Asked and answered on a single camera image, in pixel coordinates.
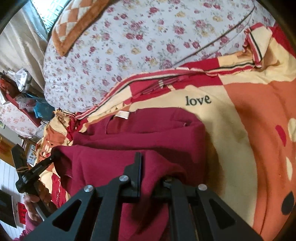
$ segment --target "human hand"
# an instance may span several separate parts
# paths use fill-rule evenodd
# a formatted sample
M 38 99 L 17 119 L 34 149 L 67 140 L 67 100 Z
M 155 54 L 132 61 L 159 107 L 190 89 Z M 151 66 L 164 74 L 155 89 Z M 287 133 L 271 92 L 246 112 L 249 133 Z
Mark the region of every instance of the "human hand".
M 49 193 L 49 190 L 44 186 L 44 184 L 41 181 L 38 181 L 38 189 L 40 198 L 32 194 L 27 194 L 24 196 L 24 204 L 28 211 L 28 216 L 33 221 L 42 220 L 36 211 L 34 203 L 37 203 L 41 199 L 43 202 L 48 204 L 52 200 L 52 196 Z

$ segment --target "pink sleeve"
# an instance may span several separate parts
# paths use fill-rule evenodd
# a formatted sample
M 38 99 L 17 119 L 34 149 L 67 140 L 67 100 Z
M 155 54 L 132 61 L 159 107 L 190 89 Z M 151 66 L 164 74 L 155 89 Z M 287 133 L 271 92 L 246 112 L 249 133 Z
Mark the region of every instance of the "pink sleeve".
M 22 241 L 24 237 L 33 231 L 40 223 L 41 221 L 33 221 L 30 219 L 28 213 L 26 213 L 26 229 L 22 232 L 19 238 L 15 238 L 13 241 Z

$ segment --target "patterned bedspread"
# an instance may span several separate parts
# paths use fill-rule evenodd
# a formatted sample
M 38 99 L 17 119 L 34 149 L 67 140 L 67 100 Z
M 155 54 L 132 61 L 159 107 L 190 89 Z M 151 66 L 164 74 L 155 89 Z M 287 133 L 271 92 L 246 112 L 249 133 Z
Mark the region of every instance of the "patterned bedspread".
M 37 145 L 37 162 L 120 110 L 180 107 L 206 127 L 206 184 L 273 240 L 295 203 L 296 58 L 278 27 L 257 24 L 245 33 L 243 51 L 132 75 L 84 113 L 58 110 Z M 62 205 L 68 196 L 54 166 L 41 180 Z
M 66 57 L 49 41 L 45 97 L 54 107 L 85 111 L 132 74 L 240 50 L 244 30 L 258 22 L 273 26 L 274 19 L 252 0 L 117 1 Z

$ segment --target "checkered pillow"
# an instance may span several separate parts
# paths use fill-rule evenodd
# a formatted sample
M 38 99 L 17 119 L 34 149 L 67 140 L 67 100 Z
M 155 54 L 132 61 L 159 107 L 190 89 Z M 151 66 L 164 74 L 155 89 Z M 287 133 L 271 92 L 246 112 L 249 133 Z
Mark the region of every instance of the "checkered pillow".
M 76 39 L 102 12 L 110 0 L 72 0 L 52 31 L 58 53 L 64 56 Z

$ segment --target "folded clothing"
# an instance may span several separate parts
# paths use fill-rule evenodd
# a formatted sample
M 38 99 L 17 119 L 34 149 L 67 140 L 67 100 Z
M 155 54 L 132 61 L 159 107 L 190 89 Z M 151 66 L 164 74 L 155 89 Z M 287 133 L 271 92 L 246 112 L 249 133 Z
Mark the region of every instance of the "folded clothing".
M 85 185 L 102 186 L 123 174 L 143 155 L 141 198 L 122 208 L 119 240 L 159 240 L 168 222 L 166 205 L 150 196 L 164 176 L 198 185 L 205 175 L 205 127 L 197 117 L 180 108 L 148 108 L 130 113 L 127 120 L 109 116 L 75 133 L 73 146 L 58 146 L 54 162 L 61 184 L 70 195 Z

